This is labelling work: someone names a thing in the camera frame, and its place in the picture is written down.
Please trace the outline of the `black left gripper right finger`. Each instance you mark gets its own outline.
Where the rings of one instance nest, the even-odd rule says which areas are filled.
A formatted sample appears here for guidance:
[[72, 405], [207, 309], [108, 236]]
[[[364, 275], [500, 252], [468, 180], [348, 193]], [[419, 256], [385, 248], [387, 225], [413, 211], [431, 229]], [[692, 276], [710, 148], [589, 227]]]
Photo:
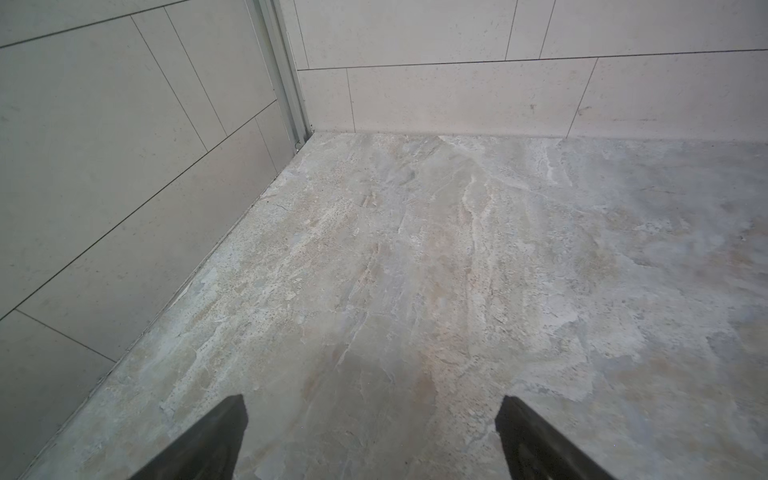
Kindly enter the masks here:
[[512, 479], [614, 479], [519, 397], [503, 398], [495, 427]]

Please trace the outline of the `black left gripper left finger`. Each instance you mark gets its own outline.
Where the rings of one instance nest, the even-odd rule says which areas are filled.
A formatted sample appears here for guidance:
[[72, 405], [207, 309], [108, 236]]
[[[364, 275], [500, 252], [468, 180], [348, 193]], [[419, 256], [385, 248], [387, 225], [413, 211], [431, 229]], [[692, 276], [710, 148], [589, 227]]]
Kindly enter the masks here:
[[243, 395], [228, 396], [130, 479], [232, 479], [247, 425]]

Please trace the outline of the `aluminium corner post left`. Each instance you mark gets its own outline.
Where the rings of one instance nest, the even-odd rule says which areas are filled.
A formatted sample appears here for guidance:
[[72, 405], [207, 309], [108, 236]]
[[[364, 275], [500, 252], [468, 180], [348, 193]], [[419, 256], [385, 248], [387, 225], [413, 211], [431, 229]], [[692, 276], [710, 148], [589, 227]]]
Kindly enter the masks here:
[[288, 136], [299, 152], [313, 135], [287, 25], [279, 1], [245, 0], [281, 108]]

